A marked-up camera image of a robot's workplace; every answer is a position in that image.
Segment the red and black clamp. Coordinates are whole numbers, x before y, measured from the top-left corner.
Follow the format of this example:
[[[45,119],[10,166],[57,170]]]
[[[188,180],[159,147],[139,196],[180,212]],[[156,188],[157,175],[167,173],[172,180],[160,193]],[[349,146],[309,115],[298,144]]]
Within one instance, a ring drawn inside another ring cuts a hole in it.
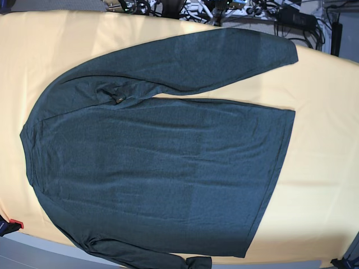
[[[7,221],[2,216],[0,216],[0,237],[7,235],[9,233],[16,232],[24,228],[24,224],[20,221],[10,219]]]

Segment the white power strip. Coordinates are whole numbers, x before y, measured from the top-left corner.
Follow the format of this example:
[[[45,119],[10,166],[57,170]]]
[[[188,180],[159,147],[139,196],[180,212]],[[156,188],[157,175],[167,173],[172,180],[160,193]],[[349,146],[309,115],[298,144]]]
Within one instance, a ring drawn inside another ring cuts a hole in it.
[[[226,16],[242,16],[245,14],[247,1],[185,1],[183,13],[191,16],[207,16],[213,18],[217,13]]]

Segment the dark teal long-sleeve shirt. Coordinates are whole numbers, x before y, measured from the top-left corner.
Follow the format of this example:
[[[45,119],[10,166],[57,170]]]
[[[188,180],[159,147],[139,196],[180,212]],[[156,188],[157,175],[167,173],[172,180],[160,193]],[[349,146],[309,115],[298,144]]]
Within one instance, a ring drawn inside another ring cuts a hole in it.
[[[295,113],[194,95],[297,60],[290,40],[219,29],[67,71],[20,134],[41,207],[74,245],[128,268],[210,268],[214,256],[243,258]]]

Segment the black corner clamp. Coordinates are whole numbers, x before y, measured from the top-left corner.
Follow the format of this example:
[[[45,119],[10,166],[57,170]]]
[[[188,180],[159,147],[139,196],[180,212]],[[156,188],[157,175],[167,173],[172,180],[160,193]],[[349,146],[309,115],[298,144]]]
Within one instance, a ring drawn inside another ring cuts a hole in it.
[[[338,269],[358,269],[358,258],[353,260],[348,258],[333,259],[331,264]]]

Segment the black power adapter box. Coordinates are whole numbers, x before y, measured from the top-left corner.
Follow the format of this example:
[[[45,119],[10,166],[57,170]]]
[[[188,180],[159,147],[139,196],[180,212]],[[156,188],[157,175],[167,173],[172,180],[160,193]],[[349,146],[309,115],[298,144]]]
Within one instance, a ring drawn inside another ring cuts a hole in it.
[[[278,11],[277,22],[283,26],[305,31],[314,31],[317,26],[317,19],[315,16],[287,8]]]

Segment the yellow table cover cloth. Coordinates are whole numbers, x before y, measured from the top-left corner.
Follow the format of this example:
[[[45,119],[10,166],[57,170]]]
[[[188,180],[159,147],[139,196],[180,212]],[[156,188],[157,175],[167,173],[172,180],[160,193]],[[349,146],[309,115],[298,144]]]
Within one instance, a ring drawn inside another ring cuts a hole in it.
[[[94,57],[209,25],[110,12],[1,16],[1,215],[25,227],[10,238],[91,260],[48,219],[26,178],[20,132],[41,92]],[[214,267],[341,258],[358,234],[358,64],[297,47],[298,62],[206,98],[293,109],[296,119],[277,186],[244,259]]]

